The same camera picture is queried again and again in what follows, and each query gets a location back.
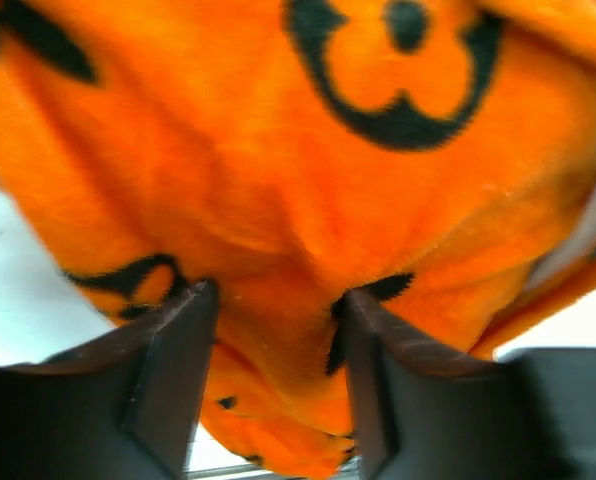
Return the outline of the orange patterned pillowcase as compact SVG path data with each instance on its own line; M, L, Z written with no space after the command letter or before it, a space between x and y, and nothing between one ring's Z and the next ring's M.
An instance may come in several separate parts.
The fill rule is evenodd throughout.
M0 190L116 324L216 281L203 426L324 479L347 291L487 358L596 289L596 1L0 1Z

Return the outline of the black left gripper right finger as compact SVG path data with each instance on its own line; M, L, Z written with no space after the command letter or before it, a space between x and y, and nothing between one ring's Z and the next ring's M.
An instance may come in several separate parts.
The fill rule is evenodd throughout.
M364 291L342 331L366 479L596 479L596 348L499 362L452 349Z

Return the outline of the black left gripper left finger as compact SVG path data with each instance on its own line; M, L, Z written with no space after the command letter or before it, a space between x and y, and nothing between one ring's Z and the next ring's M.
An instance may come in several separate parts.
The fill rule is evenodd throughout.
M179 479L219 295L202 281L41 363L0 367L0 479Z

